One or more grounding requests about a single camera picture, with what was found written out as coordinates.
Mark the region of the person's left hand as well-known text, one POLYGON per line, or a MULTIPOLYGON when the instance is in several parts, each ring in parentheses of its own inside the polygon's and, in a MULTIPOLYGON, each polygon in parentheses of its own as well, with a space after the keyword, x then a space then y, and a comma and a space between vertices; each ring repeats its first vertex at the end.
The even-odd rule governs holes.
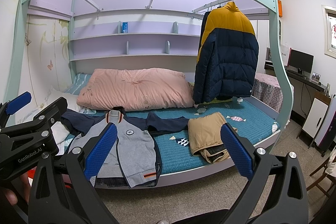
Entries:
POLYGON ((29 203, 30 190, 31 184, 27 172, 20 175, 19 178, 15 179, 14 185, 11 184, 10 189, 2 187, 3 194, 12 206, 18 203, 17 195, 19 195, 20 198, 23 198, 26 203, 29 203))

